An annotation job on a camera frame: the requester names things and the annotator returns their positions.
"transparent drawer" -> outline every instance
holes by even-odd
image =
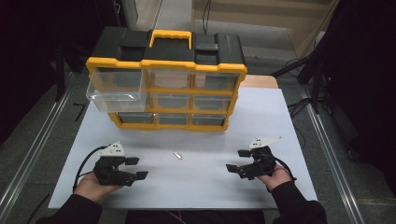
[[[231,96],[194,95],[192,99],[193,109],[226,111],[232,98]]]
[[[152,124],[154,118],[151,113],[121,112],[118,113],[122,123],[146,123]]]
[[[172,69],[148,69],[148,84],[151,88],[189,89],[191,72]]]
[[[191,121],[193,125],[222,126],[224,120],[225,120],[225,115],[207,115],[207,114],[191,115]]]
[[[190,105],[188,94],[151,93],[149,96],[154,108],[188,109]]]
[[[146,82],[140,69],[96,68],[86,96],[102,112],[142,112]]]
[[[238,74],[236,73],[195,73],[194,88],[201,90],[232,91]]]
[[[159,124],[186,125],[189,123],[188,114],[155,114]]]

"yellow and black tool organizer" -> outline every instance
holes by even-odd
[[[225,131],[245,79],[237,35],[107,27],[87,97],[120,128]]]

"yellow handle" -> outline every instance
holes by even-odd
[[[149,46],[152,48],[155,38],[171,38],[171,39],[189,39],[189,49],[191,49],[192,35],[189,31],[170,31],[170,30],[153,30]]]

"person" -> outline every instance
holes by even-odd
[[[274,173],[258,176],[272,193],[279,211],[274,224],[327,223],[326,212],[317,201],[307,201],[294,185],[288,171],[277,164]],[[66,203],[52,216],[42,217],[37,224],[98,223],[102,215],[99,202],[121,186],[103,186],[94,173],[84,175]],[[255,224],[265,223],[262,211],[129,211],[125,223],[150,224]]]

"white tabletop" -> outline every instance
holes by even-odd
[[[317,200],[303,153],[281,90],[240,88],[229,128],[225,132],[197,133],[182,130],[138,131],[119,129],[106,113],[90,104],[49,203],[59,208],[72,193],[78,167],[95,148],[120,141],[127,157],[138,157],[136,166],[120,166],[130,173],[148,171],[108,195],[102,205],[120,209],[269,209],[276,204],[264,184],[228,173],[226,164],[245,165],[238,149],[248,149],[255,137],[279,137],[270,145],[297,177],[296,185],[307,200]],[[173,152],[179,151],[179,160]],[[99,159],[92,155],[83,169],[92,170]]]

